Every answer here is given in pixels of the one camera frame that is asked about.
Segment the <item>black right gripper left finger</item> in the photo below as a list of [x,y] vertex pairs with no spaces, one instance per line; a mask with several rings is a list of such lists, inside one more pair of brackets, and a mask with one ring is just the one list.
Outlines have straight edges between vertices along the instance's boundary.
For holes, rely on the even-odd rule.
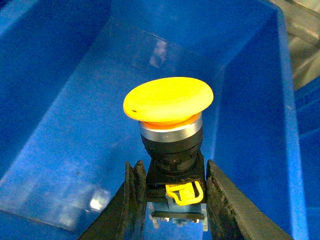
[[125,162],[124,181],[80,240],[142,240],[147,208],[146,171],[143,161]]

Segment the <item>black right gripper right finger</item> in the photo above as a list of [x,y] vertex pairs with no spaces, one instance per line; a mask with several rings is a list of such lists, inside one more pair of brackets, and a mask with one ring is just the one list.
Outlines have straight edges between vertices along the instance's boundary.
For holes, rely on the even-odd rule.
[[206,210],[213,240],[291,240],[211,159],[206,167]]

